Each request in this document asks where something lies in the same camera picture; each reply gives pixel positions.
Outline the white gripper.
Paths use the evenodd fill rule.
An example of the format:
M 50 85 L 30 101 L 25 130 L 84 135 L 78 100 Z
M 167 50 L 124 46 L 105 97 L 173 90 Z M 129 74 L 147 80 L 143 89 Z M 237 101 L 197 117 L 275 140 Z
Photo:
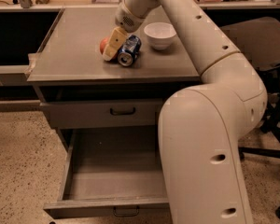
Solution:
M 144 22 L 142 18 L 138 18 L 126 7 L 122 1 L 115 14 L 115 24 L 119 27 L 113 29 L 108 37 L 108 43 L 105 47 L 103 58 L 105 61 L 111 61 L 117 55 L 119 48 L 126 41 L 128 34 L 135 32 Z

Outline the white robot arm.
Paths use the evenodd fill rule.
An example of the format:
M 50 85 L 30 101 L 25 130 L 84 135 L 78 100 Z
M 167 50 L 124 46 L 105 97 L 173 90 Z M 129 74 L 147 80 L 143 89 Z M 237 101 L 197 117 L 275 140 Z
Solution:
M 105 47 L 109 61 L 125 34 L 162 7 L 201 84 L 162 106 L 159 147 L 174 224 L 253 224 L 238 141 L 261 120 L 267 92 L 244 54 L 193 0 L 122 0 Z

